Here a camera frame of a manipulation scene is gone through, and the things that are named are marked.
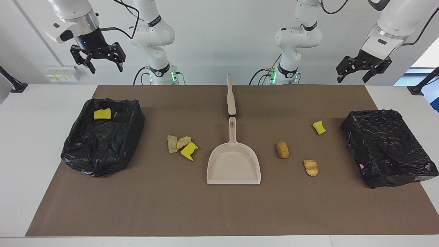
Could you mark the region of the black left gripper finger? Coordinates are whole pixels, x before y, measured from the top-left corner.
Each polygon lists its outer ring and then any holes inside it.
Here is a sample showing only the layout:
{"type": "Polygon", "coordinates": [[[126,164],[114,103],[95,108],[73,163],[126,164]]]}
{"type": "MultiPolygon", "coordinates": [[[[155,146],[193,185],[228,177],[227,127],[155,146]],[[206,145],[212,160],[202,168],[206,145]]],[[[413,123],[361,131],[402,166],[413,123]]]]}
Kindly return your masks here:
{"type": "Polygon", "coordinates": [[[369,71],[362,77],[364,83],[367,83],[370,78],[377,74],[383,74],[386,69],[391,65],[392,59],[385,59],[383,62],[377,66],[371,66],[369,71]]]}
{"type": "Polygon", "coordinates": [[[342,83],[344,78],[352,74],[361,67],[361,59],[360,58],[352,58],[350,56],[345,56],[342,61],[336,66],[337,72],[337,82],[342,83]]]}

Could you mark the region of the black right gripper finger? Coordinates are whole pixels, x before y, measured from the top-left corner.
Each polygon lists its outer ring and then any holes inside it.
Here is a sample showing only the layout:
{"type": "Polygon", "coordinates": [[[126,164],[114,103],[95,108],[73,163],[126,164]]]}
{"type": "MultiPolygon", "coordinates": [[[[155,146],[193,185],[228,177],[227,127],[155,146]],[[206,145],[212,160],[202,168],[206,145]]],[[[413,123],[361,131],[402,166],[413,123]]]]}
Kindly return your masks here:
{"type": "Polygon", "coordinates": [[[88,68],[92,74],[96,73],[96,69],[92,63],[93,55],[87,51],[83,51],[80,46],[73,44],[70,48],[72,57],[77,65],[83,65],[88,68]]]}
{"type": "Polygon", "coordinates": [[[126,60],[126,54],[119,42],[111,45],[103,45],[99,48],[99,53],[102,58],[112,61],[116,64],[119,72],[123,71],[123,63],[126,60]]]}

